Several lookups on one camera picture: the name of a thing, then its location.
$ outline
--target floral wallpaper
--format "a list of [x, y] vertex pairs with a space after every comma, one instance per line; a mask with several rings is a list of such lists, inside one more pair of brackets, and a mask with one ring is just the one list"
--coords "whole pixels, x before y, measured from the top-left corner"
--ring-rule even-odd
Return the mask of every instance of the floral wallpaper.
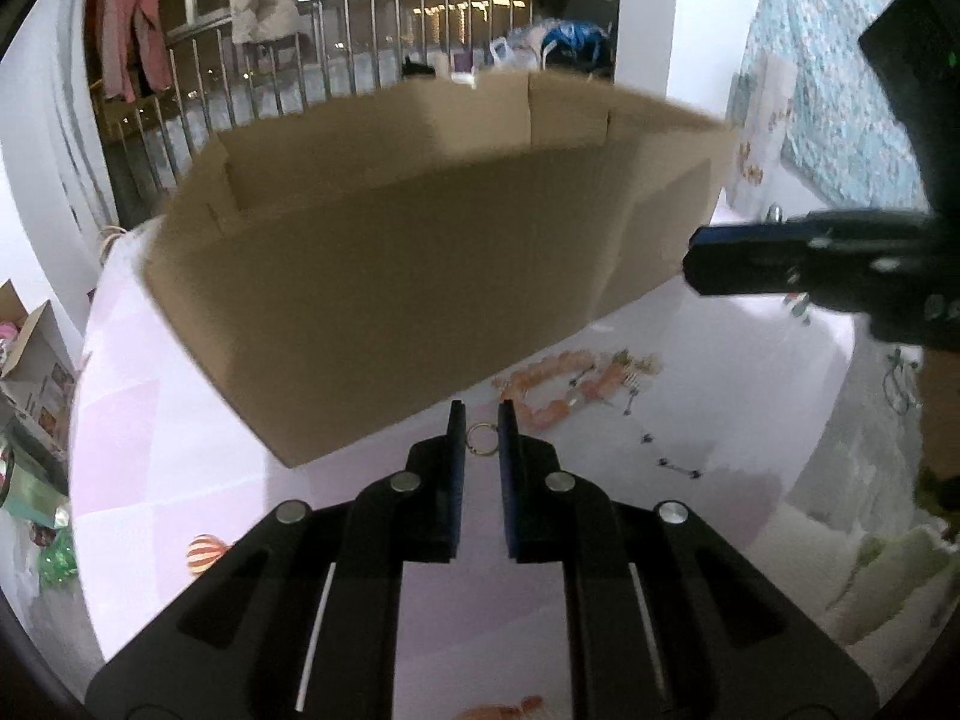
[[781, 157], [839, 208], [925, 208], [903, 127], [857, 39], [891, 0], [760, 0], [742, 73], [762, 52], [798, 67]]

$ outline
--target small box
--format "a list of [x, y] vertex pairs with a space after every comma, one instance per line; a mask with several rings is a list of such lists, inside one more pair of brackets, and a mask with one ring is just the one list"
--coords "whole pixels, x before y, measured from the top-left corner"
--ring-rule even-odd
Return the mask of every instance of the small box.
[[223, 399], [299, 466], [679, 274], [736, 137], [553, 71], [335, 98], [211, 137], [143, 278]]
[[40, 426], [59, 454], [67, 445], [76, 382], [69, 360], [54, 351], [62, 343], [49, 337], [52, 318], [49, 300], [28, 314], [10, 281], [0, 287], [0, 322], [11, 322], [20, 331], [0, 368], [0, 391], [21, 418], [27, 415]]

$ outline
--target pink table surface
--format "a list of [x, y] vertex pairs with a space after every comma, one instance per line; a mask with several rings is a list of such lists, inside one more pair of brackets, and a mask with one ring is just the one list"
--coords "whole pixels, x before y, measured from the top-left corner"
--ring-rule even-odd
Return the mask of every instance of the pink table surface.
[[[70, 440], [80, 580], [107, 659], [189, 585], [185, 551], [195, 536], [233, 543], [281, 501], [319, 508], [352, 499], [400, 469], [409, 446], [442, 433], [448, 417], [448, 402], [439, 403], [307, 466], [282, 466], [219, 398], [142, 287], [137, 262], [155, 224], [117, 242], [104, 268]], [[544, 437], [566, 467], [614, 497], [646, 506], [678, 497], [743, 546], [816, 446], [853, 329], [831, 314], [803, 328], [776, 298], [691, 295], [674, 279], [545, 350], [629, 346], [661, 353], [664, 373], [634, 418], [592, 407]], [[744, 378], [757, 357], [773, 379]], [[455, 397], [467, 405], [467, 424], [496, 421], [489, 381]], [[656, 441], [641, 445], [647, 430]], [[659, 469], [661, 453], [704, 477]], [[559, 567], [507, 559], [496, 456], [467, 455], [453, 565], [405, 568], [395, 685], [397, 718], [450, 718], [531, 694], [559, 715], [569, 711], [563, 578]]]

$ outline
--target metal railing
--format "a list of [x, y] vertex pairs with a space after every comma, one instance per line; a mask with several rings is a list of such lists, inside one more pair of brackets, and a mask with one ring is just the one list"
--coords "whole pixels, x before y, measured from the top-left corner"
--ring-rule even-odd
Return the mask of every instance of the metal railing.
[[488, 60], [491, 40], [533, 23], [536, 0], [301, 0], [287, 41], [234, 45], [221, 9], [168, 33], [173, 88], [135, 105], [100, 100], [133, 186], [155, 201], [176, 188], [215, 133], [339, 95], [396, 83], [407, 56], [452, 67]]

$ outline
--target key ring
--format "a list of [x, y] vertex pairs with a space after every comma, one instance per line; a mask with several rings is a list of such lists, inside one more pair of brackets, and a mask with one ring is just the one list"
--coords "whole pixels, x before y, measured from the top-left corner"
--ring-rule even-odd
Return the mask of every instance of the key ring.
[[474, 430], [482, 427], [493, 430], [493, 432], [495, 433], [497, 432], [496, 425], [494, 425], [492, 422], [477, 422], [475, 425], [472, 425], [472, 427], [469, 430], [467, 430], [467, 449], [470, 450], [470, 454], [472, 455], [476, 455], [477, 457], [481, 457], [481, 458], [488, 458], [491, 455], [496, 455], [498, 450], [500, 450], [500, 441], [499, 441], [499, 437], [497, 437], [497, 442], [496, 442], [496, 445], [493, 447], [493, 449], [485, 449], [483, 451], [478, 450], [470, 442], [470, 437], [473, 435]]

